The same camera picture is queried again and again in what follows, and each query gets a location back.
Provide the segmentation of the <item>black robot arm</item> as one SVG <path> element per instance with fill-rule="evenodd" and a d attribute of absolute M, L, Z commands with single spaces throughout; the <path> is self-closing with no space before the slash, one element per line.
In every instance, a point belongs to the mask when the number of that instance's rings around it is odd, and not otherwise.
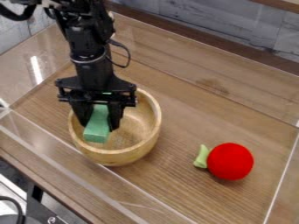
<path fill-rule="evenodd" d="M 102 0 L 6 0 L 19 4 L 19 14 L 0 3 L 0 16 L 13 21 L 29 19 L 41 7 L 46 16 L 59 27 L 69 45 L 69 60 L 75 75 L 54 81 L 57 98 L 70 105 L 78 122 L 89 122 L 94 106 L 106 106 L 106 125 L 110 130 L 120 126 L 126 107 L 136 105 L 136 84 L 114 74 L 117 63 L 112 60 L 110 46 L 122 44 L 112 39 L 116 32 L 114 19 Z"/>

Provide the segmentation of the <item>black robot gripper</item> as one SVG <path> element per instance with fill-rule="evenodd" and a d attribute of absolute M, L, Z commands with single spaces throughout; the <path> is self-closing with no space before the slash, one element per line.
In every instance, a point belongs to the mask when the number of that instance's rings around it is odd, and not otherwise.
<path fill-rule="evenodd" d="M 93 104 L 106 104 L 109 129 L 116 130 L 125 107 L 136 105 L 136 85 L 121 80 L 109 58 L 70 59 L 75 75 L 54 81 L 58 99 L 67 102 L 82 127 L 93 112 Z"/>

